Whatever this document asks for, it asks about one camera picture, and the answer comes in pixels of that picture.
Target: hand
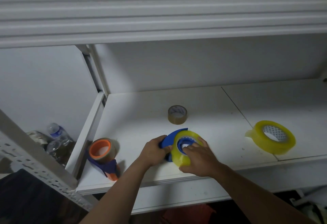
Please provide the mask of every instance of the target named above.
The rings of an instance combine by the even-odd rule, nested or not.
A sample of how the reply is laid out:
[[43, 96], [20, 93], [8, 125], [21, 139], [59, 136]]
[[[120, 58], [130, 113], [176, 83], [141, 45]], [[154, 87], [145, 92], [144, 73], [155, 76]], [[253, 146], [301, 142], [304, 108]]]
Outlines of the hand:
[[215, 175], [219, 173], [219, 170], [225, 167], [225, 165], [217, 160], [204, 139], [201, 137], [198, 139], [203, 143], [203, 146], [200, 146], [198, 143], [193, 143], [183, 148], [183, 152], [185, 152], [191, 160], [191, 165], [181, 166], [180, 171], [192, 173], [197, 176], [215, 177]]
[[172, 149], [172, 146], [166, 146], [164, 148], [159, 148], [159, 143], [167, 135], [161, 135], [158, 138], [152, 139], [147, 142], [138, 157], [145, 166], [150, 168], [151, 166], [159, 164]]

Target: plastic water bottle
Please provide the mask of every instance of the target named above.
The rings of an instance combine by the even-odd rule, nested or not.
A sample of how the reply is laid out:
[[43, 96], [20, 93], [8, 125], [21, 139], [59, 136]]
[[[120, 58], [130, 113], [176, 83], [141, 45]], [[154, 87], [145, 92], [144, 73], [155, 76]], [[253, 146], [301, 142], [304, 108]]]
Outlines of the plastic water bottle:
[[68, 133], [57, 123], [50, 123], [47, 130], [52, 138], [60, 140], [61, 142], [73, 141]]

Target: white metal shelving unit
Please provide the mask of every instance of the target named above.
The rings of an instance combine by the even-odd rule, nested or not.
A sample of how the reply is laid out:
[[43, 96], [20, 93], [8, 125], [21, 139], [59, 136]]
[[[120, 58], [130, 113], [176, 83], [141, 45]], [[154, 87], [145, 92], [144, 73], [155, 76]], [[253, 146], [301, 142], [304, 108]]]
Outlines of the white metal shelving unit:
[[[107, 103], [95, 138], [109, 136], [117, 140], [117, 145], [120, 146], [117, 160], [125, 162], [122, 168], [131, 164], [143, 143], [179, 128], [165, 119], [166, 110], [174, 104], [184, 105], [190, 113], [187, 122], [181, 127], [196, 129], [207, 140], [211, 140], [210, 145], [218, 158], [234, 169], [324, 160], [327, 158], [324, 142], [327, 133], [324, 127], [315, 124], [326, 119], [322, 117], [327, 112], [325, 102], [320, 102], [319, 109], [299, 106], [288, 112], [290, 117], [285, 126], [292, 123], [293, 118], [296, 119], [291, 131], [296, 137], [301, 137], [298, 147], [294, 149], [298, 153], [275, 157], [261, 151], [250, 141], [240, 139], [258, 120], [270, 118], [280, 120], [283, 124], [282, 115], [279, 119], [274, 113], [266, 115], [262, 113], [263, 110], [259, 113], [257, 110], [252, 111], [259, 103], [267, 101], [265, 93], [270, 95], [269, 89], [271, 94], [276, 94], [273, 83], [108, 94], [108, 88], [101, 80], [101, 65], [97, 60], [96, 48], [92, 44], [325, 33], [326, 3], [326, 0], [0, 0], [0, 48], [88, 44], [83, 49], [94, 59], [102, 88], [66, 170], [54, 162], [3, 112], [0, 112], [0, 153], [21, 163], [38, 179], [90, 210], [96, 199], [88, 194], [106, 192], [113, 183], [88, 162], [80, 182], [75, 176], [89, 131], [105, 98]], [[281, 84], [278, 87], [284, 87], [285, 91], [290, 89], [288, 83]], [[315, 99], [326, 99], [326, 85], [321, 80], [298, 81], [294, 84], [299, 87], [304, 85], [306, 90], [314, 89]], [[251, 101], [247, 90], [255, 94], [257, 87], [267, 90], [256, 98], [258, 102]], [[247, 98], [247, 101], [242, 102], [240, 99], [243, 98]], [[268, 108], [270, 104], [267, 101], [267, 106], [263, 105], [262, 109]], [[308, 118], [309, 123], [301, 121], [303, 111], [306, 113], [303, 116]], [[315, 126], [315, 131], [296, 129], [308, 125]], [[140, 134], [133, 140], [134, 143], [128, 143], [127, 140], [136, 131]], [[302, 138], [312, 136], [315, 136], [317, 146], [311, 149], [307, 146], [308, 140]], [[194, 176], [181, 174], [172, 164], [162, 164], [148, 172], [144, 186], [179, 182], [181, 187], [181, 182], [189, 181], [186, 184], [190, 185], [194, 179]], [[323, 183], [327, 183], [325, 178], [316, 185]], [[212, 199], [223, 197], [215, 195]]]

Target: water bottle label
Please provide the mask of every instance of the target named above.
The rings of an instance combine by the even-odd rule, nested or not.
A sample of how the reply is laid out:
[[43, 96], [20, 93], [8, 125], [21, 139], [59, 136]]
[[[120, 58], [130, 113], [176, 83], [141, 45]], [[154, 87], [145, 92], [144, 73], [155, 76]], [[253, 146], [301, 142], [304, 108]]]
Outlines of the water bottle label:
[[50, 135], [51, 135], [51, 137], [56, 138], [56, 137], [60, 136], [62, 133], [63, 133], [63, 128], [59, 126], [59, 130]]

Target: shelf board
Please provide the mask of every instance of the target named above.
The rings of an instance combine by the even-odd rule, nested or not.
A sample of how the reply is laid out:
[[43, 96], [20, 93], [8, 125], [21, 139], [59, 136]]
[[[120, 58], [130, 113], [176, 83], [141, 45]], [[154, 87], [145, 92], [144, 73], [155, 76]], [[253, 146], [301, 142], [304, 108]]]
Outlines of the shelf board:
[[[182, 105], [188, 110], [184, 124], [173, 125], [168, 121], [167, 111], [172, 105]], [[207, 140], [217, 158], [231, 168], [254, 168], [277, 162], [273, 155], [244, 137], [251, 126], [220, 86], [111, 94], [95, 140], [106, 137], [114, 142], [117, 162], [124, 171], [147, 141], [185, 127]], [[180, 172], [175, 164], [163, 162], [146, 173], [143, 186], [195, 178]], [[112, 185], [87, 161], [76, 190], [82, 194], [100, 193]]]
[[327, 155], [327, 84], [321, 79], [223, 86], [254, 126], [270, 120], [288, 128], [296, 145], [279, 160]]
[[326, 0], [0, 0], [0, 48], [327, 32]]

